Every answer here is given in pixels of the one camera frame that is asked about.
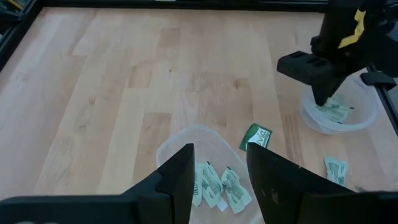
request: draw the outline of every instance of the wooden tabletop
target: wooden tabletop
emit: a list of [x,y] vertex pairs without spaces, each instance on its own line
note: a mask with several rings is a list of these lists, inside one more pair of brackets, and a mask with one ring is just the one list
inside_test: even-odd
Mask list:
[[173,133],[204,124],[238,149],[252,123],[269,149],[347,187],[398,190],[398,139],[375,125],[318,134],[299,114],[305,87],[275,70],[310,50],[322,14],[44,9],[0,74],[0,198],[120,194],[150,174]]

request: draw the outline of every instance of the transparent bowl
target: transparent bowl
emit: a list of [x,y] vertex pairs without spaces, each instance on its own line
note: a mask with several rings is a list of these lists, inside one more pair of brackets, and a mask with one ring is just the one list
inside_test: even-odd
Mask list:
[[[251,223],[259,212],[259,206],[251,187],[247,165],[239,158],[234,149],[210,128],[202,125],[194,125],[175,133],[157,150],[157,167],[160,167],[187,143],[193,143],[195,146],[195,160],[198,162],[209,161],[220,178],[227,166],[234,170],[240,176],[241,185],[253,198],[245,209],[237,214],[232,212],[229,205],[223,212],[217,206],[210,208],[203,198],[198,208],[192,204],[190,223]],[[228,203],[225,193],[223,193],[222,197]]]
[[354,108],[342,123],[328,119],[317,109],[311,87],[304,89],[300,114],[307,126],[323,134],[341,134],[367,128],[375,122],[379,111],[376,90],[366,86],[359,77],[348,77],[334,96]]
[[261,215],[261,214],[258,214],[258,215],[253,219],[253,221],[251,222],[251,224],[265,224],[265,221],[264,221],[262,215]]

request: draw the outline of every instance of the yellow label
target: yellow label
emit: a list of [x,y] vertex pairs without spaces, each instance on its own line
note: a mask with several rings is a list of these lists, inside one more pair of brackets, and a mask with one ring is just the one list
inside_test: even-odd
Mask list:
[[356,25],[356,28],[354,30],[354,35],[351,35],[349,37],[345,37],[343,40],[341,40],[340,45],[338,48],[346,47],[347,45],[356,43],[359,40],[359,37],[362,35],[363,31],[365,30],[364,27],[364,18],[365,18],[365,13],[361,12],[359,9],[356,11],[354,19],[358,21],[358,25]]

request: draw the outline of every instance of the robotic arm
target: robotic arm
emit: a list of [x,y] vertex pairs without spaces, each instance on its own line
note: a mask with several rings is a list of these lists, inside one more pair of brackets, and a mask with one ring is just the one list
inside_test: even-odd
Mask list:
[[384,74],[370,75],[398,77],[397,13],[387,0],[330,0],[320,35],[311,40],[312,54],[282,57],[277,71],[310,85],[320,106],[347,76],[371,64]]

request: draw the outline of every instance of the green tea bag packet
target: green tea bag packet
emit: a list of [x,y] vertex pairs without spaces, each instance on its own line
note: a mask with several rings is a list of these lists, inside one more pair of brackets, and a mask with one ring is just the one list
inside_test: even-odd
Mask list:
[[239,183],[239,179],[239,175],[229,167],[221,176],[221,182],[225,186],[226,197],[234,214],[242,212],[246,205],[252,201],[252,197]]
[[220,201],[223,184],[213,166],[206,162],[203,166],[202,194],[210,208]]
[[223,199],[223,197],[220,197],[220,200],[217,203],[217,207],[219,208],[219,210],[221,212],[225,211],[226,208],[228,208],[228,204],[225,202],[225,200]]
[[323,106],[316,105],[316,109],[321,111],[327,119],[337,123],[344,123],[348,115],[354,109],[344,104],[342,96],[334,96],[328,99]]
[[204,164],[195,162],[195,182],[193,184],[193,199],[192,203],[199,207],[202,196],[202,181],[203,181],[203,167]]
[[271,138],[271,134],[272,134],[271,130],[268,130],[254,123],[250,126],[250,128],[246,132],[239,148],[244,151],[247,151],[249,142],[254,142],[262,147],[267,147],[268,142]]
[[347,174],[347,162],[339,161],[338,159],[330,156],[324,158],[326,165],[327,179],[339,184],[341,186],[346,185],[346,174]]

